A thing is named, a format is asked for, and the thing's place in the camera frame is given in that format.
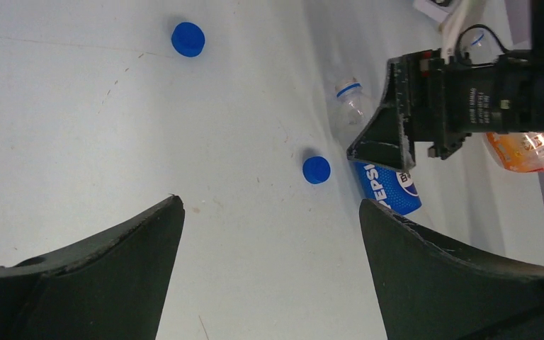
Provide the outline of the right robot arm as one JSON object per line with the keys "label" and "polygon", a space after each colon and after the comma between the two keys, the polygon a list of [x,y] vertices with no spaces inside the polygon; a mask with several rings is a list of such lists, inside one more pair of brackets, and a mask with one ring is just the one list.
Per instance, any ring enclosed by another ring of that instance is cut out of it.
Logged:
{"label": "right robot arm", "polygon": [[372,120],[346,150],[351,161],[409,171],[414,145],[447,159],[478,132],[544,132],[544,1],[530,3],[531,48],[502,48],[475,64],[461,50],[423,50],[387,62],[385,88]]}

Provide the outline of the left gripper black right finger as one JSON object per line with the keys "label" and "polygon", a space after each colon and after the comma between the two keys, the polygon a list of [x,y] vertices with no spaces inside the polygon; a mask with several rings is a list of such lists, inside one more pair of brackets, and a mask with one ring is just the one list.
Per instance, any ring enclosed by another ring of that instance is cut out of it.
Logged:
{"label": "left gripper black right finger", "polygon": [[389,339],[544,339],[544,266],[483,251],[374,200],[359,219]]}

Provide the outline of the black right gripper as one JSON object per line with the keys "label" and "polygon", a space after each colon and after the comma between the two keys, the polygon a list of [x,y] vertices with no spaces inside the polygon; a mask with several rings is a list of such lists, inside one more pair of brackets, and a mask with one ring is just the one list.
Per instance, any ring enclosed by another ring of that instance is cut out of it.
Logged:
{"label": "black right gripper", "polygon": [[483,67],[445,62],[439,50],[389,59],[378,106],[347,159],[408,172],[414,142],[431,142],[430,157],[446,159],[474,133],[527,132],[530,82],[530,64],[505,56]]}

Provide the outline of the orange label plastic bottle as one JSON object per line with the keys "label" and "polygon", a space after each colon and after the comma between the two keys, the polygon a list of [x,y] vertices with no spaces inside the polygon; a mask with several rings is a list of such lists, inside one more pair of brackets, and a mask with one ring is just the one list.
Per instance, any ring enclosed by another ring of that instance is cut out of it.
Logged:
{"label": "orange label plastic bottle", "polygon": [[544,132],[488,132],[484,143],[495,162],[508,171],[544,172]]}

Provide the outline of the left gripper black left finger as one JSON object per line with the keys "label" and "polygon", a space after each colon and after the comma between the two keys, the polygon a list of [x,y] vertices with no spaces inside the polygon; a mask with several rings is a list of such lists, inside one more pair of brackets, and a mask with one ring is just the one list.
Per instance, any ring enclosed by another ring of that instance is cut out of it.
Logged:
{"label": "left gripper black left finger", "polygon": [[184,218],[173,195],[69,246],[0,266],[0,339],[155,339]]}

